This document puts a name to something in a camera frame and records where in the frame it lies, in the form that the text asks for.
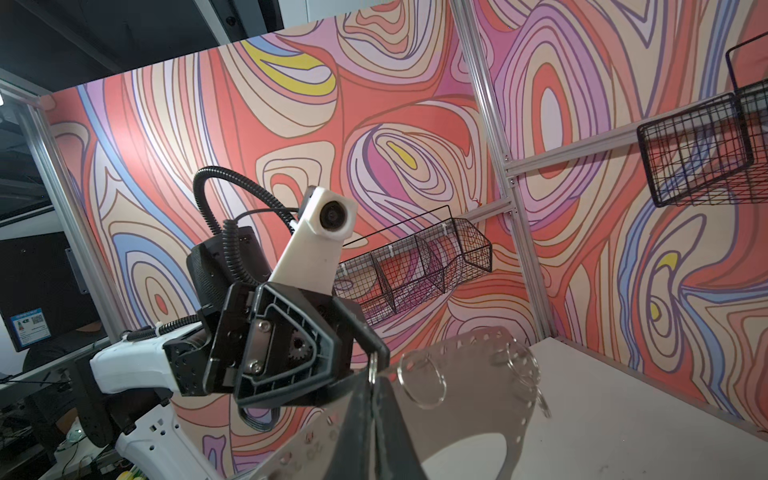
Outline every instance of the wall-mounted basket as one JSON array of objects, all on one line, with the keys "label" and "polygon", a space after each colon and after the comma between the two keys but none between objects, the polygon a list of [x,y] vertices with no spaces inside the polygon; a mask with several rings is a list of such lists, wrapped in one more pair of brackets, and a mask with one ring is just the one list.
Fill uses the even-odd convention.
[{"label": "wall-mounted basket", "polygon": [[744,204],[768,201],[768,79],[637,129],[637,139],[657,207]]},{"label": "wall-mounted basket", "polygon": [[450,217],[341,262],[333,292],[356,301],[373,325],[491,270],[490,240],[469,220]]}]

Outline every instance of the gear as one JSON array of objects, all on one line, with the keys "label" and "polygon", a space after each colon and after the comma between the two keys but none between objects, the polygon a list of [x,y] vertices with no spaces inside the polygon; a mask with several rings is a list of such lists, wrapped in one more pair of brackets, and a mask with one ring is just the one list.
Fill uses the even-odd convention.
[{"label": "gear", "polygon": [[312,352],[312,347],[304,339],[304,335],[294,331],[290,337],[290,348],[288,349],[288,358],[291,360],[304,360]]}]

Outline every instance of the metal plate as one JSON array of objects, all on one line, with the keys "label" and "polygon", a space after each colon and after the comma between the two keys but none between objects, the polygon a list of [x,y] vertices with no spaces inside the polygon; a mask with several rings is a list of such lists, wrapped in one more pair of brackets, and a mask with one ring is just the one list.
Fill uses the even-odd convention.
[{"label": "metal plate", "polygon": [[[505,347],[511,341],[507,330],[492,327],[473,330],[425,349],[447,384],[445,401],[434,409],[422,409],[409,399],[397,380],[397,365],[382,372],[381,376],[392,381],[416,454],[422,462],[461,439],[498,432],[505,437],[507,455],[497,478],[511,477],[520,459],[522,440],[537,396],[535,389],[517,380],[507,365]],[[439,387],[432,368],[407,371],[404,378],[414,395],[428,395],[430,388],[434,392]],[[251,472],[250,477],[244,478],[322,478],[333,456],[348,402],[349,396],[345,396],[331,404]]]}]

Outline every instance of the swirling pattern backdrop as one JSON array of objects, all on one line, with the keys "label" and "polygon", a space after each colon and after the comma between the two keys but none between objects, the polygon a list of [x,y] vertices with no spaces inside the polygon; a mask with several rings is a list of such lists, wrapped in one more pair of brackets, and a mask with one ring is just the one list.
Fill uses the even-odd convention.
[{"label": "swirling pattern backdrop", "polygon": [[[475,0],[514,158],[730,88],[723,54],[768,2]],[[765,46],[736,56],[740,84]],[[768,428],[768,206],[650,200],[637,145],[530,173],[525,209],[560,334]]]},{"label": "swirling pattern backdrop", "polygon": [[[203,166],[246,174],[288,207],[300,205],[309,185],[355,198],[358,238],[442,205],[461,214],[493,201],[497,181],[466,72],[447,3],[398,0],[44,98],[132,314],[127,327],[198,307],[184,265],[210,236],[191,191]],[[257,207],[236,187],[209,183],[220,220]],[[280,219],[242,224],[254,228],[274,265],[289,239]],[[494,244],[493,273],[377,325],[394,359],[482,326],[537,340],[509,226],[499,216],[478,227]],[[343,258],[413,228],[356,242]],[[227,475],[262,462],[316,413],[283,409],[272,432],[257,434],[229,396],[174,402],[185,431]]]}]

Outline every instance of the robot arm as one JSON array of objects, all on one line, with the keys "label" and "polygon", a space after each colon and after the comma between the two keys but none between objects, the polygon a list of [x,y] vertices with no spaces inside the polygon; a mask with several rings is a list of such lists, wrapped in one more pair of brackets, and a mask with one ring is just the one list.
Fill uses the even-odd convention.
[{"label": "robot arm", "polygon": [[[296,232],[268,281],[248,285],[227,278],[223,265],[216,270],[210,258],[222,256],[205,256],[219,248],[214,237],[205,243],[202,261],[187,263],[201,302],[203,296],[224,296],[221,305],[205,305],[197,312],[199,321],[172,332],[136,342],[124,338],[96,354],[89,371],[80,369],[76,376],[90,386],[84,391],[98,390],[96,399],[91,395],[86,405],[78,404],[84,430],[89,438],[95,434],[96,445],[114,441],[108,438],[112,432],[118,435],[118,452],[152,480],[219,480],[179,427],[170,405],[172,393],[232,393],[242,409],[318,406],[349,391],[345,379],[352,374],[355,340],[365,351],[377,352],[380,369],[389,365],[389,350],[359,306],[332,295],[357,204],[320,187],[308,191],[306,199]],[[249,238],[245,234],[241,240]],[[249,255],[242,245],[240,254]],[[263,257],[260,249],[254,256],[259,254]],[[266,278],[266,273],[255,276]],[[219,285],[234,281],[222,294],[211,278]],[[144,403],[138,412],[117,415],[121,421],[116,420],[116,404],[130,405],[130,398],[152,392],[157,396],[154,406]],[[111,429],[105,430],[104,422]]]}]

